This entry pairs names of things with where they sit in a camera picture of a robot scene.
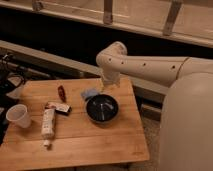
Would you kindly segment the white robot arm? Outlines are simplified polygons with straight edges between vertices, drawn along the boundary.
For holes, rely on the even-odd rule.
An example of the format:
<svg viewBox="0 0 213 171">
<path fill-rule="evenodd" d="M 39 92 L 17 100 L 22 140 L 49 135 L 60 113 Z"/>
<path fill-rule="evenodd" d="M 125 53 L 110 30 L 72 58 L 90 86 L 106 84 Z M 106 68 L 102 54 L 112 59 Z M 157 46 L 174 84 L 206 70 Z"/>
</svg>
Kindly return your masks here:
<svg viewBox="0 0 213 171">
<path fill-rule="evenodd" d="M 130 56 L 116 41 L 97 54 L 96 63 L 105 84 L 125 74 L 166 88 L 157 99 L 158 171 L 213 171 L 213 59 Z"/>
</svg>

